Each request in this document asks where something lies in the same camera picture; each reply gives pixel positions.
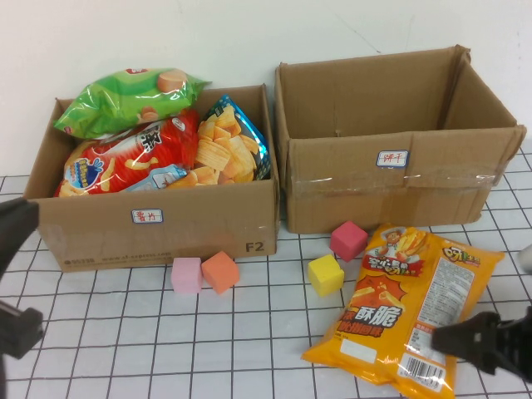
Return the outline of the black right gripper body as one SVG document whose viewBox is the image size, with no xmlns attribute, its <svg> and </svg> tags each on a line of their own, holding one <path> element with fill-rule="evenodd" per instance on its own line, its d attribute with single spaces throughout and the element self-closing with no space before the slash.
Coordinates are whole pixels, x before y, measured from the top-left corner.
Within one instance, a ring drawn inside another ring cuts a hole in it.
<svg viewBox="0 0 532 399">
<path fill-rule="evenodd" d="M 531 382 L 531 306 L 522 318 L 500 322 L 496 348 L 501 368 Z"/>
</svg>

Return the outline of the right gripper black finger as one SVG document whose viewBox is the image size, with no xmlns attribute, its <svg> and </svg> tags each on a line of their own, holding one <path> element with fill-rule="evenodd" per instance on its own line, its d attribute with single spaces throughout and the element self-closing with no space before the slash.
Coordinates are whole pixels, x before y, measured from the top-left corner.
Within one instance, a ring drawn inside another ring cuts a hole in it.
<svg viewBox="0 0 532 399">
<path fill-rule="evenodd" d="M 495 365 L 499 324 L 500 316 L 497 313 L 478 313 L 464 322 L 436 328 L 432 334 L 431 348 L 472 365 Z"/>
</svg>

